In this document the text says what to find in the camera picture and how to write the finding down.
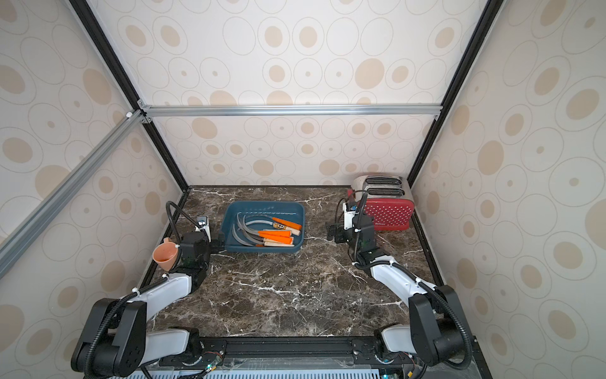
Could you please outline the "wooden handled labelled sickle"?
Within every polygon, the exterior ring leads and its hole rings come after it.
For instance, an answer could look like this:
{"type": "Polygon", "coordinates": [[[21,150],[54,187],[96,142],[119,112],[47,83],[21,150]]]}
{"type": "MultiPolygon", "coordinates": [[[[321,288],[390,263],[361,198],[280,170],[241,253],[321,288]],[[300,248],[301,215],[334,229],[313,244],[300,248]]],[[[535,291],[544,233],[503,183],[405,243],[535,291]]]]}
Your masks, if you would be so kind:
{"type": "Polygon", "coordinates": [[[282,236],[299,236],[301,235],[301,231],[292,227],[289,227],[284,224],[280,224],[274,221],[269,220],[252,220],[246,222],[246,226],[259,226],[260,232],[269,233],[273,235],[282,235],[282,236]]]}

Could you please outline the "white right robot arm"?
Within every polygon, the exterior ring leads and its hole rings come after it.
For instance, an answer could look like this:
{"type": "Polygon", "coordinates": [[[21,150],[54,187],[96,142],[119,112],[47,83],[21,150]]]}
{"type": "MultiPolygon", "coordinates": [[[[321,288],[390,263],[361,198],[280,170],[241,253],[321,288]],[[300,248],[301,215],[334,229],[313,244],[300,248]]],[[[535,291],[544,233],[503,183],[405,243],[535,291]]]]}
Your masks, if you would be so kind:
{"type": "Polygon", "coordinates": [[[473,359],[473,334],[455,290],[423,280],[379,247],[374,219],[365,210],[367,200],[365,191],[340,199],[327,235],[346,244],[353,267],[386,286],[409,311],[408,324],[378,332],[377,359],[391,363],[406,354],[424,367],[467,369],[473,359]]]}

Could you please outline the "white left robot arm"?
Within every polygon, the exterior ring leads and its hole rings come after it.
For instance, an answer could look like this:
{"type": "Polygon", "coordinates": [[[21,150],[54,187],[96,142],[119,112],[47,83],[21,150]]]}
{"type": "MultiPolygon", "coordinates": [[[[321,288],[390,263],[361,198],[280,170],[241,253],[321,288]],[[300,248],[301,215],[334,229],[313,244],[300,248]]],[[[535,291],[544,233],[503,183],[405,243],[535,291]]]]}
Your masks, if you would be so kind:
{"type": "Polygon", "coordinates": [[[165,238],[153,252],[156,263],[166,271],[161,279],[135,287],[121,298],[102,298],[92,306],[70,361],[72,370],[86,378],[128,377],[167,357],[194,366],[203,357],[197,329],[148,333],[147,324],[203,284],[211,256],[223,248],[224,241],[211,237],[207,216],[192,218],[174,202],[166,203],[166,211],[184,217],[194,229],[181,235],[175,221],[170,221],[173,237],[165,238]]]}

